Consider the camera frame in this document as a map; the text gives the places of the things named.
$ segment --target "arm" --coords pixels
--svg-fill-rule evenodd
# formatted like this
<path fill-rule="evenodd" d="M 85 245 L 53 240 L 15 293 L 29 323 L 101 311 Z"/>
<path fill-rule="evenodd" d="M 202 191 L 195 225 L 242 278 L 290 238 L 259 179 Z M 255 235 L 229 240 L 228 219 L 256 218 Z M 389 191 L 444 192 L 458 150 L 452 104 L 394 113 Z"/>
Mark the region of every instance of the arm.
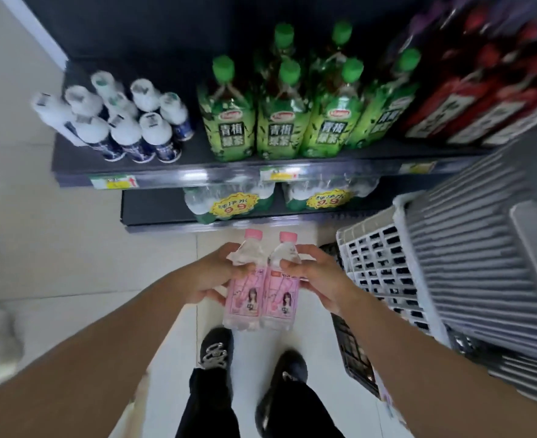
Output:
<path fill-rule="evenodd" d="M 281 267 L 307 277 L 323 305 L 345 319 L 415 436 L 537 436 L 537 403 L 411 326 L 317 246 L 297 248 L 316 261 L 283 260 Z"/>
<path fill-rule="evenodd" d="M 243 276 L 227 243 L 171 272 L 0 386 L 0 437 L 107 437 L 185 303 Z"/>

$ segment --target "black sneaker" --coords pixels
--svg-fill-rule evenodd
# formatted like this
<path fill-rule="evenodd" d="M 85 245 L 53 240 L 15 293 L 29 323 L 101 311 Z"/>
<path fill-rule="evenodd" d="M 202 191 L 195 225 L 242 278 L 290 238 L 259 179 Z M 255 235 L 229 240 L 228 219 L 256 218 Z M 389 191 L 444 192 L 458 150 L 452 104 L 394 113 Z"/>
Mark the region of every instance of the black sneaker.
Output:
<path fill-rule="evenodd" d="M 230 380 L 230 365 L 234 354 L 234 338 L 232 331 L 217 327 L 209 331 L 199 348 L 199 366 L 204 370 L 224 369 L 226 386 L 232 397 L 232 381 Z"/>
<path fill-rule="evenodd" d="M 303 360 L 301 354 L 293 349 L 286 350 L 274 368 L 268 391 L 256 407 L 255 422 L 260 436 L 266 436 L 272 398 L 277 385 L 287 380 L 307 383 L 307 376 L 307 363 Z"/>

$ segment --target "black pants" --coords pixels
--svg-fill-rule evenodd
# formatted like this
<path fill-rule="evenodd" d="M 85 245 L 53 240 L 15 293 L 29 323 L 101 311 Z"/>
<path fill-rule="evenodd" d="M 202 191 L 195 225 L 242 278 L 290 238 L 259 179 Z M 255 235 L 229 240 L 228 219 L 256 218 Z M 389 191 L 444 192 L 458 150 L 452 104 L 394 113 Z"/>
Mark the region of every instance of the black pants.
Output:
<path fill-rule="evenodd" d="M 222 436 L 240 437 L 238 420 L 231 407 L 223 369 L 194 369 L 190 377 L 190 397 L 185 406 L 176 438 L 202 438 L 210 425 L 221 425 Z M 314 436 L 343 438 L 317 394 L 300 381 L 278 384 L 267 424 L 272 438 Z"/>

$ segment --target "hand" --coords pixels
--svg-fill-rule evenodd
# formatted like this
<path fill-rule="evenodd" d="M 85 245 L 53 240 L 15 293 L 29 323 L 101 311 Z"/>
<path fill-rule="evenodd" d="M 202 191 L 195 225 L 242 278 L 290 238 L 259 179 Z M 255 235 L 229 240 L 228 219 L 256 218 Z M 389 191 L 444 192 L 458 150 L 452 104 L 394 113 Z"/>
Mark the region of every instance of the hand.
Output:
<path fill-rule="evenodd" d="M 214 287 L 227 286 L 233 278 L 244 278 L 256 267 L 254 263 L 235 266 L 226 259 L 230 252 L 235 252 L 239 247 L 238 243 L 226 243 L 198 261 L 171 272 L 171 275 L 180 276 L 186 303 L 197 304 L 206 297 L 222 305 L 226 303 L 226 298 Z"/>
<path fill-rule="evenodd" d="M 312 256 L 315 260 L 302 260 L 301 264 L 281 260 L 283 271 L 294 277 L 306 277 L 301 286 L 314 292 L 323 307 L 339 314 L 338 299 L 354 283 L 338 266 L 335 259 L 313 244 L 297 244 L 297 252 Z"/>

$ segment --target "shelf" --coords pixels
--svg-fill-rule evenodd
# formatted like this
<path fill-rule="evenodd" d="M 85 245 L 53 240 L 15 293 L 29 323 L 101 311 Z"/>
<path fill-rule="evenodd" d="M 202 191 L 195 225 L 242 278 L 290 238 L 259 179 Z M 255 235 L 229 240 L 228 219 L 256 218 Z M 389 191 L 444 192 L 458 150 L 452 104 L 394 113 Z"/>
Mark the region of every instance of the shelf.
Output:
<path fill-rule="evenodd" d="M 116 59 L 78 59 L 69 61 L 64 86 L 80 84 L 89 89 L 90 75 L 101 69 L 111 72 L 117 80 L 129 86 L 139 77 L 153 81 L 162 92 L 177 92 L 190 110 L 196 134 L 183 144 L 181 158 L 166 165 L 158 160 L 137 164 L 128 158 L 107 162 L 90 148 L 73 146 L 61 135 L 56 136 L 52 171 L 62 187 L 92 186 L 91 177 L 133 175 L 141 189 L 203 186 L 213 183 L 240 183 L 243 179 L 261 178 L 261 168 L 276 167 L 297 174 L 298 180 L 314 179 L 319 175 L 381 176 L 412 172 L 411 163 L 423 165 L 420 173 L 455 173 L 479 157 L 489 153 L 478 148 L 430 147 L 385 138 L 364 149 L 342 150 L 330 159 L 264 161 L 257 155 L 247 160 L 221 163 L 214 159 L 199 115 L 196 84 L 206 76 L 210 58 L 188 54 L 157 60 L 140 59 L 123 62 Z"/>
<path fill-rule="evenodd" d="M 235 216 L 231 220 L 217 220 L 212 224 L 200 224 L 185 205 L 181 189 L 153 189 L 123 191 L 121 222 L 130 233 L 145 231 L 206 232 L 224 227 L 246 228 L 252 224 L 285 226 L 303 221 L 348 221 L 364 219 L 392 205 L 399 194 L 431 189 L 449 175 L 402 175 L 382 177 L 378 187 L 364 200 L 358 210 L 304 210 L 291 211 L 285 205 L 282 189 L 275 188 L 274 201 L 267 211 Z"/>

